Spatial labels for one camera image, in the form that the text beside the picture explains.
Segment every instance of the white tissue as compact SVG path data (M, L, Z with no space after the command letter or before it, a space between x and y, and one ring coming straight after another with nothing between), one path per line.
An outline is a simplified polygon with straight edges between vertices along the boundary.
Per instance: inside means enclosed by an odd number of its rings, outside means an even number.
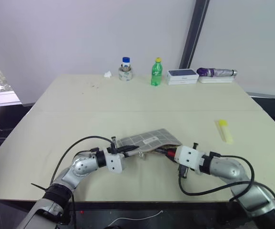
M110 71L108 71L107 73L105 73L103 75L105 78L110 78L112 76L112 73Z

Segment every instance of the blue cap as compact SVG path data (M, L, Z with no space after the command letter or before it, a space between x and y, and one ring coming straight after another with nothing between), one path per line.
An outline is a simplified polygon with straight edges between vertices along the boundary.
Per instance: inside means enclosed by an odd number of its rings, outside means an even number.
M122 62L130 63L130 58L124 56L124 57L122 58Z

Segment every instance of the green soda bottle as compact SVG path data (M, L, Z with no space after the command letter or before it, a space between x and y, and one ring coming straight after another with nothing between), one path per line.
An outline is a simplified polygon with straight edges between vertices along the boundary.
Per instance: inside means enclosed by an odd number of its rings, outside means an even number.
M158 86L161 84L163 66L161 64L161 58L155 59L155 64L152 67L151 85Z

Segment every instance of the yellow highlighter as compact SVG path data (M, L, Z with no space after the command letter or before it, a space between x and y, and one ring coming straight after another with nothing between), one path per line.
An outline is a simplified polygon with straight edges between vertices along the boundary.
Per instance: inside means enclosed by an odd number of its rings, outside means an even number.
M233 137L231 135L231 132L228 129L228 123L226 120L220 119L219 120L219 126L221 129L221 132L223 134L224 140L228 144L232 144L234 142Z

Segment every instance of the beige table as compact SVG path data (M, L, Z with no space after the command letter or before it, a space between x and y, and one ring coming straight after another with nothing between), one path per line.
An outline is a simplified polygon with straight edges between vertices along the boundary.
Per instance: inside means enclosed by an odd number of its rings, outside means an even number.
M221 140L214 121L226 119L234 138ZM67 75L56 79L0 147L0 199L37 200L63 152L76 140L101 135L118 138L166 128L183 144L199 150L247 158L256 180L275 191L275 123L235 83L151 87L149 77L131 82L101 76ZM65 157L68 167L78 150L107 146L90 140ZM177 166L162 155L148 153L126 160L121 174L100 168L78 186L77 201L227 201L230 190L188 197L177 184ZM189 191L222 185L209 175L192 172Z

